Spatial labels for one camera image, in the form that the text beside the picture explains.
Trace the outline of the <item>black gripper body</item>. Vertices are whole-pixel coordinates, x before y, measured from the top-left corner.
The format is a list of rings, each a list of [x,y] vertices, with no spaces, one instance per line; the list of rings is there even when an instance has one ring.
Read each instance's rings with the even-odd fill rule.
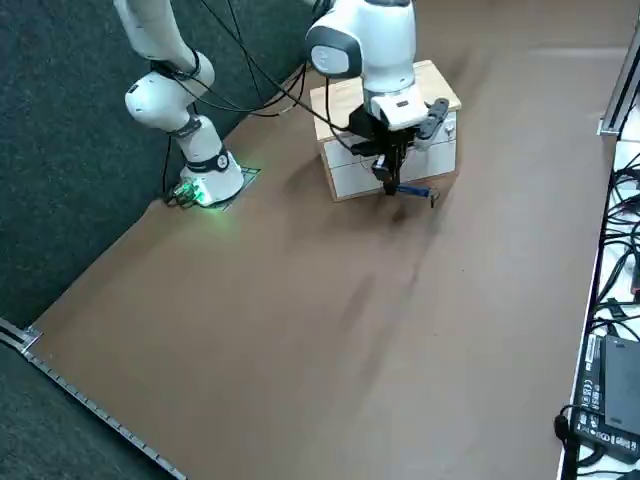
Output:
[[[380,147],[409,144],[415,137],[414,127],[392,131],[385,122],[370,115],[364,107],[358,107],[349,114],[348,129],[352,134]]]

